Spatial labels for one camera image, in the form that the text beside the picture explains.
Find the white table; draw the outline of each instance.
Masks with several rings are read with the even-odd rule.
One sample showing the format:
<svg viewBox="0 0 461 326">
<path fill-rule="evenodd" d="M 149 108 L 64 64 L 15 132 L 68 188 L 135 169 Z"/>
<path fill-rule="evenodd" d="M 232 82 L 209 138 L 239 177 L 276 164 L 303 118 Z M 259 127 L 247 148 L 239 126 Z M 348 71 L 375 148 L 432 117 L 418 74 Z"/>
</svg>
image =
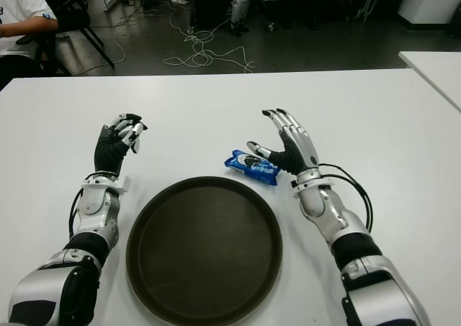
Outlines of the white table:
<svg viewBox="0 0 461 326">
<path fill-rule="evenodd" d="M 411 69 L 222 76 L 16 80 L 0 94 L 0 320 L 18 281 L 67 241 L 68 209 L 93 168 L 100 127 L 120 112 L 149 131 L 122 174 L 120 241 L 102 275 L 93 325 L 162 325 L 133 297 L 127 237 L 160 190 L 193 176 L 225 176 L 260 193 L 279 220 L 284 256 L 270 297 L 240 325 L 345 325 L 339 272 L 300 213 L 286 173 L 271 187 L 229 171 L 247 140 L 282 148 L 262 108 L 289 109 L 322 161 L 366 186 L 373 236 L 419 297 L 433 325 L 460 323 L 461 117 Z M 362 219 L 355 191 L 338 182 Z"/>
<path fill-rule="evenodd" d="M 402 51 L 398 55 L 461 112 L 461 53 Z"/>
</svg>

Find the floor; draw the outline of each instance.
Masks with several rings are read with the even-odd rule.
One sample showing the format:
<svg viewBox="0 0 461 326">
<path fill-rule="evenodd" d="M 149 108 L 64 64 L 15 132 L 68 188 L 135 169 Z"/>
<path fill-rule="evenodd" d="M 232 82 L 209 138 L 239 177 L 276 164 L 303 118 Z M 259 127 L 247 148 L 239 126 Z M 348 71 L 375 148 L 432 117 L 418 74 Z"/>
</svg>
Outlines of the floor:
<svg viewBox="0 0 461 326">
<path fill-rule="evenodd" d="M 91 25 L 105 43 L 105 50 L 113 61 L 126 59 L 83 73 L 84 76 L 136 76 L 243 73 L 242 66 L 221 60 L 211 65 L 191 68 L 185 65 L 167 65 L 164 59 L 174 56 L 185 60 L 194 52 L 192 42 L 185 42 L 177 28 L 186 30 L 189 22 L 187 6 L 160 4 L 156 12 L 141 15 L 137 22 L 129 22 L 113 29 L 120 17 L 132 14 L 138 5 L 116 3 L 109 12 L 103 12 L 99 0 L 89 0 Z M 398 57 L 401 50 L 461 51 L 461 40 L 445 35 L 443 31 L 409 31 L 392 20 L 367 22 L 328 22 L 319 30 L 309 30 L 299 19 L 287 30 L 278 25 L 269 32 L 265 16 L 252 10 L 247 18 L 249 33 L 234 37 L 225 29 L 215 32 L 215 39 L 205 49 L 217 54 L 244 47 L 247 60 L 254 62 L 255 73 L 293 71 L 331 71 L 376 68 L 405 68 Z M 79 32 L 59 39 L 58 53 L 73 74 L 105 63 Z M 226 56 L 240 64 L 243 62 L 241 48 Z"/>
</svg>

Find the person's arm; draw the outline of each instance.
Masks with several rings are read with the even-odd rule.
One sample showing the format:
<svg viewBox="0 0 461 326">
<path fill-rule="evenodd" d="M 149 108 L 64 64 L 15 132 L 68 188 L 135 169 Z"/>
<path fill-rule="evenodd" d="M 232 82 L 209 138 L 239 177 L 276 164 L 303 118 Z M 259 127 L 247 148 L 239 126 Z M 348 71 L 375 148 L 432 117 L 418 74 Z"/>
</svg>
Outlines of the person's arm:
<svg viewBox="0 0 461 326">
<path fill-rule="evenodd" d="M 14 24 L 1 24 L 0 37 L 14 37 L 30 35 L 32 33 L 56 31 L 58 29 L 58 21 L 45 17 L 32 17 L 23 22 L 15 22 Z"/>
<path fill-rule="evenodd" d="M 21 22 L 0 24 L 0 37 L 30 35 L 58 29 L 58 21 L 45 0 L 12 0 L 24 18 Z"/>
</svg>

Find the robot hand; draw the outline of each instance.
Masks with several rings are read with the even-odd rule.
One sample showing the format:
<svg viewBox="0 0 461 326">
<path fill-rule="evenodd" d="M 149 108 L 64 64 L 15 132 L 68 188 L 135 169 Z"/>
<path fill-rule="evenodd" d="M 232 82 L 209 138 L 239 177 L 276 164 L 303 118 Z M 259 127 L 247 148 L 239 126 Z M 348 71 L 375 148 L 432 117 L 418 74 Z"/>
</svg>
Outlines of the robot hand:
<svg viewBox="0 0 461 326">
<path fill-rule="evenodd" d="M 294 175 L 299 176 L 307 170 L 318 169 L 317 152 L 309 134 L 293 116 L 283 109 L 263 110 L 262 114 L 269 117 L 277 127 L 285 151 L 275 152 L 254 141 L 248 141 L 246 144 L 250 150 Z"/>
<path fill-rule="evenodd" d="M 143 130 L 147 130 L 146 125 L 135 114 L 120 114 L 109 124 L 105 124 L 94 151 L 96 171 L 106 171 L 118 176 L 128 149 L 138 153 L 139 136 Z"/>
<path fill-rule="evenodd" d="M 279 131 L 284 152 L 250 141 L 248 147 L 280 168 L 296 175 L 295 192 L 303 215 L 325 238 L 341 271 L 346 290 L 342 304 L 349 326 L 427 326 L 429 318 L 399 275 L 382 255 L 358 216 L 346 209 L 318 170 L 317 152 L 309 135 L 283 109 L 264 110 Z"/>
<path fill-rule="evenodd" d="M 9 305 L 7 325 L 86 326 L 94 316 L 99 277 L 118 241 L 119 196 L 128 178 L 118 181 L 129 148 L 139 150 L 147 127 L 134 114 L 121 114 L 103 126 L 94 152 L 96 172 L 81 185 L 71 207 L 70 240 L 18 284 Z M 73 233 L 73 219 L 80 223 Z"/>
</svg>

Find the round tray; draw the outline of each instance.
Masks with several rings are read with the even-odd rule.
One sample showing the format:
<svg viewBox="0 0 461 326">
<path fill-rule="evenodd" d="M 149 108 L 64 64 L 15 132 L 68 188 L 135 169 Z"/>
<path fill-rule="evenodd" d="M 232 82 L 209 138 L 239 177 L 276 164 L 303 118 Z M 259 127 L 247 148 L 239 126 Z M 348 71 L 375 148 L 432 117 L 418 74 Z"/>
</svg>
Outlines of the round tray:
<svg viewBox="0 0 461 326">
<path fill-rule="evenodd" d="M 282 238 L 269 205 L 250 188 L 218 177 L 163 190 L 140 213 L 127 244 L 127 272 L 139 300 L 176 325 L 228 325 L 270 292 Z"/>
</svg>

